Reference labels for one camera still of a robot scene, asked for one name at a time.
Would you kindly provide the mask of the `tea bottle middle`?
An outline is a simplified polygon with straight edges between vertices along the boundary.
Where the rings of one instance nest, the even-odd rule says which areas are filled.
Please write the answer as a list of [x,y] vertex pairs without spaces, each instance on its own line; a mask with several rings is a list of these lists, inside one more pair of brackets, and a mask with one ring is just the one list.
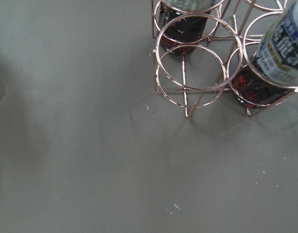
[[[210,14],[211,8],[217,3],[217,0],[162,0],[158,26],[162,29],[173,19],[189,12]],[[159,46],[169,51],[181,42],[197,41],[202,38],[206,23],[206,17],[185,17],[177,20],[164,31]]]

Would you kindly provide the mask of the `tea bottle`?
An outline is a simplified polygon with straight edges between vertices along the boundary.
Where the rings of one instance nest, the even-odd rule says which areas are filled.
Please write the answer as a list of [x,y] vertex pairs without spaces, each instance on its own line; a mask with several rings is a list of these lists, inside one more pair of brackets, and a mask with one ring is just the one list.
[[[162,29],[173,19],[189,12],[210,14],[211,8],[217,3],[217,0],[162,0],[158,26]],[[177,20],[164,31],[159,46],[169,51],[181,42],[197,41],[202,38],[206,23],[206,17],[185,17]]]
[[298,88],[298,0],[291,1],[262,36],[250,65],[231,81],[247,108],[264,108]]

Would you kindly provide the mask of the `tea bottle near front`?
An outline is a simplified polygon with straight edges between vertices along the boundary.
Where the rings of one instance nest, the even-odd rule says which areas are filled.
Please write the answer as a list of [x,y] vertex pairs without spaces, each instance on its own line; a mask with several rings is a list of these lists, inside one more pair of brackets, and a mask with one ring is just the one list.
[[298,0],[291,1],[262,36],[250,65],[231,81],[247,108],[264,108],[298,88]]

